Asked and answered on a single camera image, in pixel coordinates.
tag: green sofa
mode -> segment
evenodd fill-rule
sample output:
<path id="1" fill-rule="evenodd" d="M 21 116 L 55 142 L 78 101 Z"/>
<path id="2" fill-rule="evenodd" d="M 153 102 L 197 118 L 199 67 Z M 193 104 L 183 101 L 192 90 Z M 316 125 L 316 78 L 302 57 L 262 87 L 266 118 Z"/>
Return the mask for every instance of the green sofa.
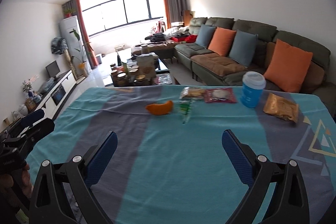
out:
<path id="1" fill-rule="evenodd" d="M 235 64 L 234 70 L 229 58 L 221 57 L 209 49 L 195 43 L 176 45 L 174 49 L 175 57 L 206 85 L 241 86 L 243 75 L 247 71 L 265 73 L 267 45 L 269 42 L 276 42 L 277 39 L 280 39 L 292 46 L 314 54 L 312 61 L 320 66 L 325 71 L 325 74 L 322 84 L 312 94 L 321 99 L 332 116 L 335 115 L 336 85 L 326 82 L 330 63 L 330 51 L 326 47 L 306 37 L 286 31 L 278 31 L 277 27 L 272 25 L 240 19 L 234 21 L 233 18 L 193 18 L 190 21 L 190 33 L 197 35 L 202 24 L 258 34 L 258 44 L 251 66 L 244 68 L 242 66 L 237 67 Z M 281 91 L 277 85 L 268 80 L 266 89 Z"/>

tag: monitor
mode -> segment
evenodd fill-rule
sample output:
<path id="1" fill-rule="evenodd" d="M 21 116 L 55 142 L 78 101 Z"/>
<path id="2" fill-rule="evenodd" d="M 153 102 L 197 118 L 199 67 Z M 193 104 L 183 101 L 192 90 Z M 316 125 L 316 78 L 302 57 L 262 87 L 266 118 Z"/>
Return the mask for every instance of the monitor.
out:
<path id="1" fill-rule="evenodd" d="M 60 72 L 57 62 L 54 61 L 45 68 L 48 72 L 49 77 L 54 77 L 54 79 L 57 80 L 56 75 Z"/>

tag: red box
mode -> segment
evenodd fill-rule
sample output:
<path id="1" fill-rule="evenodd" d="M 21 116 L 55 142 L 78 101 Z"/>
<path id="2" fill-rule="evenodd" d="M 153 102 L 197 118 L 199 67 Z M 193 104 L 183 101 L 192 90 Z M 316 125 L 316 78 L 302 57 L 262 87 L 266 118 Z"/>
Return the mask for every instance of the red box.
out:
<path id="1" fill-rule="evenodd" d="M 184 41 L 187 37 L 181 37 L 181 38 L 175 38 L 175 37 L 172 37 L 171 40 L 175 41 L 175 42 L 181 42 L 181 41 Z"/>

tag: teal tablecloth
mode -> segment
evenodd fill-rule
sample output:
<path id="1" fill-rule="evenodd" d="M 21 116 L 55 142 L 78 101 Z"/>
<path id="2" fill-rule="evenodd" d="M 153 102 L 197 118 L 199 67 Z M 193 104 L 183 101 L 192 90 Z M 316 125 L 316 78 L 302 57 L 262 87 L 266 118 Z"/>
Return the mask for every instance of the teal tablecloth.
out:
<path id="1" fill-rule="evenodd" d="M 300 105 L 297 124 L 263 113 L 268 91 L 255 109 L 240 102 L 196 101 L 189 122 L 182 125 L 177 104 L 182 88 L 88 89 L 27 158 L 33 179 L 44 159 L 59 163 L 83 155 L 114 131 L 118 148 L 100 182 L 91 188 L 112 220 L 122 224 L 225 223 L 248 189 L 221 145 L 221 135 L 229 128 L 256 154 L 280 163 L 298 162 L 310 222 L 317 223 L 335 197 L 336 185 L 336 125 L 320 99 L 274 92 Z M 241 87 L 233 89 L 239 98 Z M 153 116 L 145 110 L 147 104 L 167 100 L 175 103 L 169 115 Z M 273 189 L 274 185 L 255 223 L 261 221 Z M 74 202 L 70 198 L 75 215 L 82 219 Z"/>

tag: window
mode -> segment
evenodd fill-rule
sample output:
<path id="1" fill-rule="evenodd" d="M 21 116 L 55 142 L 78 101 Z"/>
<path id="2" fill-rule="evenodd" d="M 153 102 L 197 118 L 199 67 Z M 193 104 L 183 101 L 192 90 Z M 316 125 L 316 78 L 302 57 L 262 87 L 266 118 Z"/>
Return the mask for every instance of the window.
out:
<path id="1" fill-rule="evenodd" d="M 81 0 L 81 5 L 89 36 L 165 15 L 163 0 Z"/>
<path id="2" fill-rule="evenodd" d="M 152 17 L 161 17 L 165 14 L 165 5 L 163 0 L 148 0 Z"/>
<path id="3" fill-rule="evenodd" d="M 127 24 L 123 0 L 115 0 L 101 6 L 102 18 L 105 29 Z"/>
<path id="4" fill-rule="evenodd" d="M 149 19 L 147 0 L 124 0 L 129 23 Z"/>

